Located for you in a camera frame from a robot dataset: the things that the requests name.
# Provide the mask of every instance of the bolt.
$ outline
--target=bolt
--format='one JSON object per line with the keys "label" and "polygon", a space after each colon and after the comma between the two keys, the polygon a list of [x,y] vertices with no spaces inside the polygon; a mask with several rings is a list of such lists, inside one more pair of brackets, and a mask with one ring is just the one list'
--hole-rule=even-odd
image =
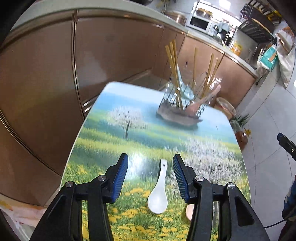
{"label": "bolt", "polygon": [[234,183],[228,183],[227,186],[231,189],[234,189],[236,187]]}
{"label": "bolt", "polygon": [[98,176],[98,180],[101,181],[101,182],[105,181],[106,179],[107,179],[107,177],[105,175],[99,175]]}
{"label": "bolt", "polygon": [[195,180],[198,182],[202,182],[203,181],[203,177],[202,176],[196,176]]}
{"label": "bolt", "polygon": [[66,187],[67,188],[70,188],[70,187],[72,187],[73,186],[73,182],[72,181],[69,181],[69,182],[66,182]]}

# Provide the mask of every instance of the table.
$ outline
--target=table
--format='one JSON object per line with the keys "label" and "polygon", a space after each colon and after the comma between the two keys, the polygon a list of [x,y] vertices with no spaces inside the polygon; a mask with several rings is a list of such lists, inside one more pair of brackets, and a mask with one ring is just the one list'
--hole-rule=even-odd
{"label": "table", "polygon": [[[156,115],[163,92],[111,82],[101,92],[81,128],[61,185],[89,182],[114,165],[121,153],[129,163],[120,197],[109,204],[114,240],[186,239],[190,222],[173,175],[172,159],[181,154],[197,175],[225,185],[233,181],[250,202],[246,169],[235,135],[219,110],[206,107],[194,128],[169,123]],[[167,210],[159,215],[147,207],[161,158],[168,160]],[[83,237],[88,238],[87,204],[83,203]],[[217,238],[213,226],[212,240]]]}

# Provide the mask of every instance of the teal bag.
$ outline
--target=teal bag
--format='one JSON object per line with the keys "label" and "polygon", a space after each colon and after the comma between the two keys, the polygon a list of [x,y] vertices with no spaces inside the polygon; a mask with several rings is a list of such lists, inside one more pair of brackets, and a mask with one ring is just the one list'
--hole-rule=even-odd
{"label": "teal bag", "polygon": [[271,46],[259,60],[263,65],[265,65],[270,71],[273,70],[276,62],[278,61],[278,56],[276,52],[276,46]]}

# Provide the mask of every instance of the green grass print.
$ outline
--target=green grass print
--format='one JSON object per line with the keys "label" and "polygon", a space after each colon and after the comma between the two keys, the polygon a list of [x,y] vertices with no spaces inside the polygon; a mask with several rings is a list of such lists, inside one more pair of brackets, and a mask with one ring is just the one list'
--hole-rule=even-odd
{"label": "green grass print", "polygon": [[[109,126],[106,118],[104,111],[93,111],[88,116],[71,153],[62,185],[70,180],[76,184],[89,182],[104,174],[110,165],[117,162],[121,153],[128,154],[130,164],[135,156],[141,155],[145,168],[139,168],[140,172],[135,175],[137,177],[126,178],[116,203],[107,205],[114,240],[185,241],[190,223],[185,217],[184,200],[179,193],[172,191],[175,187],[166,181],[168,207],[160,215],[149,211],[147,198],[157,182],[159,160],[168,160],[168,176],[172,172],[172,158],[176,154],[174,148],[177,147],[178,153],[185,158],[185,142],[193,135],[149,123],[148,129],[130,129],[128,139],[125,139],[124,130]],[[238,145],[223,144],[242,161]],[[235,183],[250,202],[246,174]],[[83,202],[82,208],[85,241],[88,240],[87,202]],[[217,232],[217,226],[213,227],[211,241],[217,240]]]}

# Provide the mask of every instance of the white countertop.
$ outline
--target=white countertop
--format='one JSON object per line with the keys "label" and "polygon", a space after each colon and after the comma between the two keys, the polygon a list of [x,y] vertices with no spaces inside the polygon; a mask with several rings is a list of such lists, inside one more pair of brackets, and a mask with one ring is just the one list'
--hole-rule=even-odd
{"label": "white countertop", "polygon": [[203,42],[212,45],[216,49],[219,49],[221,52],[226,53],[231,56],[234,61],[238,64],[243,65],[249,72],[256,75],[256,71],[247,64],[244,60],[242,60],[237,55],[233,54],[229,49],[223,47],[218,44],[214,39],[210,36],[207,37],[198,31],[188,29],[179,23],[176,23],[171,18],[166,15],[151,9],[149,7],[140,5],[138,3],[134,3],[126,0],[43,0],[34,3],[31,5],[17,20],[12,29],[31,21],[35,18],[66,10],[75,10],[75,9],[111,9],[111,10],[119,10],[119,11],[127,11],[130,13],[139,14],[145,17],[149,17],[152,19],[156,19],[160,22],[168,24],[184,33],[186,33],[189,37],[193,37],[197,40],[202,40]]}

